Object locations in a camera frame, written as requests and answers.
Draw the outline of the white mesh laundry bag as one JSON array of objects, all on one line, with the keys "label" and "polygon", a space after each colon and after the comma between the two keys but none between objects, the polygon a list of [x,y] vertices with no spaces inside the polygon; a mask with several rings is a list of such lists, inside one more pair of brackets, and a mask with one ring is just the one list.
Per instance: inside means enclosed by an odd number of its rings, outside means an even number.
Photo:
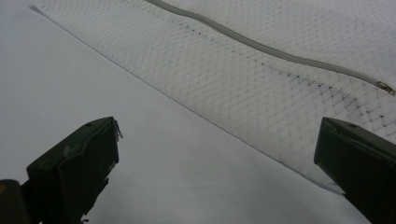
[{"label": "white mesh laundry bag", "polygon": [[396,144],[396,0],[33,0],[151,87],[329,190],[323,118]]}]

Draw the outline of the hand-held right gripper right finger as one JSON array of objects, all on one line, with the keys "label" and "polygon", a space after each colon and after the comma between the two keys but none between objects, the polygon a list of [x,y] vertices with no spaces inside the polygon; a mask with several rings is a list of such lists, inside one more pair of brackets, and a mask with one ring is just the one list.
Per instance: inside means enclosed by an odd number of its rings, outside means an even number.
[{"label": "hand-held right gripper right finger", "polygon": [[324,117],[314,163],[372,224],[396,224],[396,145],[362,127]]}]

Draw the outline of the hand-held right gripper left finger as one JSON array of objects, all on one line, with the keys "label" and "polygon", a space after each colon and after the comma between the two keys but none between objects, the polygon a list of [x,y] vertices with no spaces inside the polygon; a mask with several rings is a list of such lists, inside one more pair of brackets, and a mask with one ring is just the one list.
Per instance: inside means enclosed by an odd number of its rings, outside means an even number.
[{"label": "hand-held right gripper left finger", "polygon": [[22,185],[28,214],[38,224],[82,224],[119,162],[117,121],[88,122],[27,166]]}]

